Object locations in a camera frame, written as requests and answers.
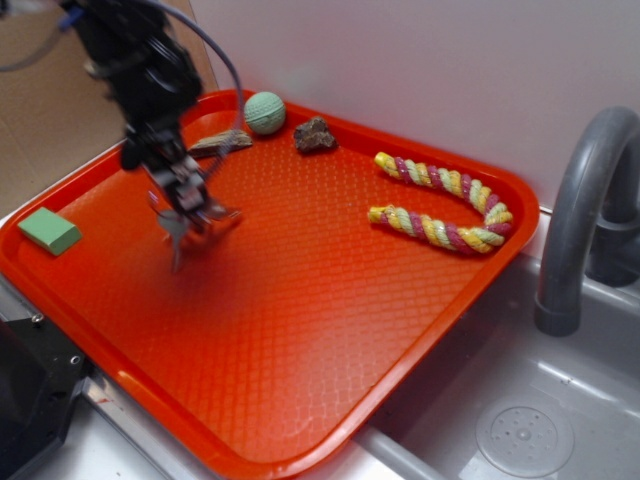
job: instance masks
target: gray cable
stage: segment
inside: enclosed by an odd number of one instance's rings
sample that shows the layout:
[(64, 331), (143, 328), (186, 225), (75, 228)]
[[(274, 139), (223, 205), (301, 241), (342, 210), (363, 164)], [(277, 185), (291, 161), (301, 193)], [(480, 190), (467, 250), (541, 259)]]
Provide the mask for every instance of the gray cable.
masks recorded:
[(0, 65), (0, 73), (16, 72), (23, 68), (30, 67), (34, 63), (38, 62), (45, 55), (47, 55), (57, 45), (58, 41), (62, 38), (62, 32), (59, 27), (56, 26), (45, 41), (40, 45), (36, 51), (27, 55), (22, 60), (8, 65)]

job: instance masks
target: brown rock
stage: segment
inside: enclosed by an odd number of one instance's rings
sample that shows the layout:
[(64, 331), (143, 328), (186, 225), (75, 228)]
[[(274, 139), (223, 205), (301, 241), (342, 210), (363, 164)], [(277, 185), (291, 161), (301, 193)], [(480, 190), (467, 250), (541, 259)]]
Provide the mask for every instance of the brown rock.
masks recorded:
[(296, 148), (302, 153), (314, 150), (336, 148), (338, 141), (329, 131), (327, 122), (322, 117), (313, 117), (306, 123), (298, 125), (293, 132)]

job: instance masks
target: plastic tray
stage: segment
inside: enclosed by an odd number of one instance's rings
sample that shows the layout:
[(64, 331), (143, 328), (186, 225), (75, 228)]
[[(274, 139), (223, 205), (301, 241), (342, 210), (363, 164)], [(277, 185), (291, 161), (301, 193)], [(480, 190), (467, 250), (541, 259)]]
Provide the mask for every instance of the plastic tray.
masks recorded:
[[(188, 145), (229, 128), (235, 96), (204, 97)], [(279, 133), (254, 137), (210, 183), (243, 211), (237, 225), (171, 248), (144, 173), (117, 148), (18, 212), (0, 231), (0, 268), (108, 375), (221, 475), (298, 474), (343, 445), (529, 240), (538, 202), (514, 175), (330, 116), (340, 147), (303, 156), (287, 105)], [(482, 223), (448, 194), (393, 180), (379, 151), (456, 169), (515, 216), (488, 256), (430, 247), (368, 223), (394, 203), (458, 225)], [(17, 223), (45, 206), (83, 239), (60, 257)]]

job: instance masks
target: yellow and red rope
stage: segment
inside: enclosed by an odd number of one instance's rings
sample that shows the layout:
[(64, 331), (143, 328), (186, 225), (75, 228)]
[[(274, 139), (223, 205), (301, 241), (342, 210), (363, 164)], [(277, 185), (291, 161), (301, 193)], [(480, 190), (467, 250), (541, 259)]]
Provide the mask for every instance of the yellow and red rope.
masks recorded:
[(500, 198), (480, 180), (455, 170), (427, 166), (412, 160), (393, 158), (380, 152), (375, 163), (387, 174), (405, 183), (444, 190), (466, 200), (484, 216), (483, 226), (458, 227), (451, 222), (432, 219), (428, 215), (408, 212), (388, 205), (371, 207), (369, 221), (388, 225), (399, 232), (419, 238), (431, 245), (466, 254), (489, 253), (501, 246), (511, 230), (513, 215)]

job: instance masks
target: green sponge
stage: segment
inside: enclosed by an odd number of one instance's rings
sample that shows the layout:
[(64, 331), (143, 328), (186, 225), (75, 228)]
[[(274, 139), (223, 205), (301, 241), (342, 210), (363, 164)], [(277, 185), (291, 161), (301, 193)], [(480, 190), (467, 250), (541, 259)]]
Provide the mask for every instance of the green sponge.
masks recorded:
[(44, 207), (21, 221), (18, 227), (27, 237), (56, 256), (82, 238), (80, 230), (73, 223)]

